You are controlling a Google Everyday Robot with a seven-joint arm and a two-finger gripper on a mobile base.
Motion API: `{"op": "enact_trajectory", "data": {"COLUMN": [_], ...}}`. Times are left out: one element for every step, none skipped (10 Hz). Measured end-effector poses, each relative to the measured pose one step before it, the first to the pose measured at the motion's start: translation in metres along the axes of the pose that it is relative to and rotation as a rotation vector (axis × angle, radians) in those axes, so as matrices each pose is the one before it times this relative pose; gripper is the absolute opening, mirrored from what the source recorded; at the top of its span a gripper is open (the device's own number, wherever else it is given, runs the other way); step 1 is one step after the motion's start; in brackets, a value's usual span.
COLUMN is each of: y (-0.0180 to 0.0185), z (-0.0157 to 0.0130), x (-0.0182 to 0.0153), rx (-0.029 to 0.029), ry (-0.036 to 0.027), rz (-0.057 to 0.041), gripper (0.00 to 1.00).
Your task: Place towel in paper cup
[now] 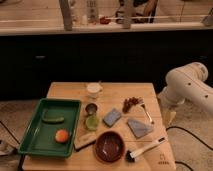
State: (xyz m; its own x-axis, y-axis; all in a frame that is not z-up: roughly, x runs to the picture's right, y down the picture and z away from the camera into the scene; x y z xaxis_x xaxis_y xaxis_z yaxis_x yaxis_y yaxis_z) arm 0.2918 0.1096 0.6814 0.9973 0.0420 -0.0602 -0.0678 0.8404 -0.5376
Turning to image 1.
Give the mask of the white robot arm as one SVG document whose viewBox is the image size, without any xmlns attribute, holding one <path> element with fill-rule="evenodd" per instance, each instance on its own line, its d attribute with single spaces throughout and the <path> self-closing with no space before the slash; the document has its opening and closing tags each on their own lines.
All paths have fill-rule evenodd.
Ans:
<svg viewBox="0 0 213 171">
<path fill-rule="evenodd" d="M 175 108 L 185 100 L 213 114 L 213 88 L 205 84 L 207 78 L 207 67 L 200 62 L 174 68 L 166 74 L 166 86 L 157 95 L 165 127 L 175 118 Z"/>
</svg>

